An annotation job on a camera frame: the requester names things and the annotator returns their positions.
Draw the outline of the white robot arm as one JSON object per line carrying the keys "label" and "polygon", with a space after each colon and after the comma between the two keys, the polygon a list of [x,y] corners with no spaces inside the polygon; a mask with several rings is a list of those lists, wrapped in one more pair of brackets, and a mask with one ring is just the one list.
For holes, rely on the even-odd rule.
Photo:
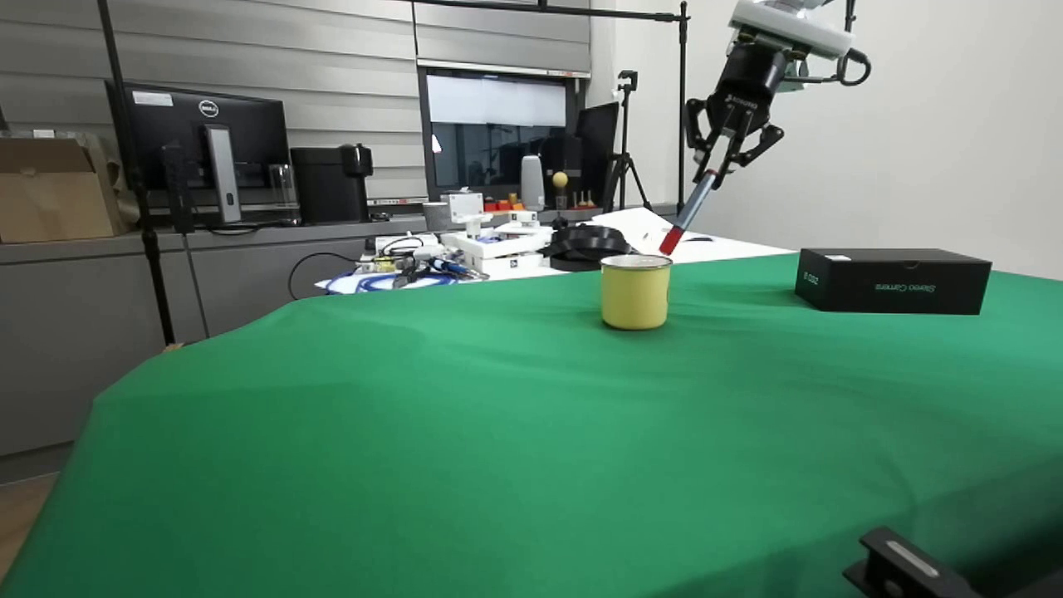
{"label": "white robot arm", "polygon": [[739,0],[726,69],[703,100],[688,100],[688,146],[698,154],[693,184],[718,188],[734,166],[750,166],[785,130],[772,120],[776,92],[804,85],[860,85],[873,62],[852,40],[856,0],[845,25],[825,26],[810,13],[832,0]]}

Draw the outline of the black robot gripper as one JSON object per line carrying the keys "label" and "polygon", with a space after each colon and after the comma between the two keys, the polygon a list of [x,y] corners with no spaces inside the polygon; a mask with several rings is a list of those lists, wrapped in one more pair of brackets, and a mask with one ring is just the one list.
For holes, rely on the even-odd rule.
{"label": "black robot gripper", "polygon": [[[718,133],[755,133],[772,120],[773,92],[795,59],[796,50],[785,40],[755,30],[734,37],[716,92],[686,104],[688,146],[698,154],[698,181],[716,174],[711,157]],[[758,133],[750,151],[744,146],[744,135],[729,139],[716,187],[726,187],[734,170],[750,166],[781,139],[785,130],[773,124]]]}

